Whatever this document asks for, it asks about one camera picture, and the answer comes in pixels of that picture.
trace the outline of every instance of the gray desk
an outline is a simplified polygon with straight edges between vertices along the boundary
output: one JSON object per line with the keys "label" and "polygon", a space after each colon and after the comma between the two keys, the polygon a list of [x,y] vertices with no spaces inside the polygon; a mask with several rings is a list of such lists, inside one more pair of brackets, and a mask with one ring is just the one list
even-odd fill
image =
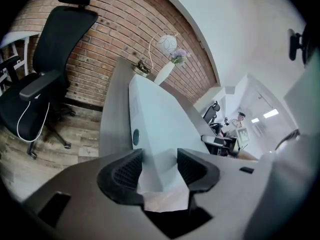
{"label": "gray desk", "polygon": [[[129,113],[129,84],[135,72],[131,66],[130,61],[119,57],[113,69],[102,111],[99,157],[133,149]],[[154,80],[155,76],[149,75],[148,78]],[[160,86],[177,99],[200,136],[215,136],[209,125],[186,97],[165,82]]]}

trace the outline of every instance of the office chair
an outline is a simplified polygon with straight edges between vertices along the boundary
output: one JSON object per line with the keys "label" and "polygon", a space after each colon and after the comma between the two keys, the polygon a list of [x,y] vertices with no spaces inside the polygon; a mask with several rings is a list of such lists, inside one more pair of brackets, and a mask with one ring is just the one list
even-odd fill
{"label": "office chair", "polygon": [[208,110],[205,112],[203,119],[206,121],[207,124],[209,124],[209,122],[212,119],[213,123],[215,121],[215,119],[217,118],[217,112],[220,111],[220,105],[218,104],[218,101],[216,101],[215,103],[213,103],[213,105],[211,105]]}
{"label": "office chair", "polygon": [[71,144],[50,126],[48,120],[67,114],[76,115],[70,108],[62,110],[59,105],[70,86],[66,64],[78,41],[98,19],[96,12],[85,9],[90,0],[58,1],[78,7],[57,6],[51,11],[34,51],[32,65],[36,73],[19,80],[14,70],[18,56],[0,65],[0,68],[8,70],[13,83],[0,97],[0,119],[10,132],[29,142],[27,154],[32,159],[37,158],[32,152],[35,143],[32,140],[37,138],[43,125],[66,149],[71,148]]}

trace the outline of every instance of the white desk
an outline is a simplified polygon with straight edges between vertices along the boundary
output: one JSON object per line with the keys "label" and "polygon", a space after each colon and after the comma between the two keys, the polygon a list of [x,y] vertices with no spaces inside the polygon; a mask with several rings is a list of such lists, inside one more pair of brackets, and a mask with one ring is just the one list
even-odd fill
{"label": "white desk", "polygon": [[[29,44],[29,39],[32,36],[38,35],[40,32],[35,32],[35,31],[15,31],[15,32],[9,32],[7,33],[1,43],[0,43],[0,49],[3,47],[6,47],[8,45],[12,46],[12,50],[14,55],[18,55],[17,48],[15,45],[15,41],[18,40],[24,40],[24,52],[23,52],[23,57],[24,59],[22,61],[18,60],[18,63],[14,66],[14,69],[17,70],[17,68],[21,67],[24,65],[24,74],[28,75],[28,44]],[[2,56],[0,55],[0,63],[2,63],[4,60]],[[5,80],[8,76],[7,69],[5,68],[3,70],[3,75],[0,77],[0,83]]]}

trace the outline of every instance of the chair wheel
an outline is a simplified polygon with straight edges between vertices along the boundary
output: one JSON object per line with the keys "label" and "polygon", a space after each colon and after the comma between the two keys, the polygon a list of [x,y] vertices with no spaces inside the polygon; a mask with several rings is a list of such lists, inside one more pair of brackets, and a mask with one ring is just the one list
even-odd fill
{"label": "chair wheel", "polygon": [[66,150],[71,149],[71,143],[66,142],[65,145],[64,145],[64,148],[65,148]]}
{"label": "chair wheel", "polygon": [[37,159],[37,155],[33,152],[31,152],[30,154],[28,154],[33,160]]}

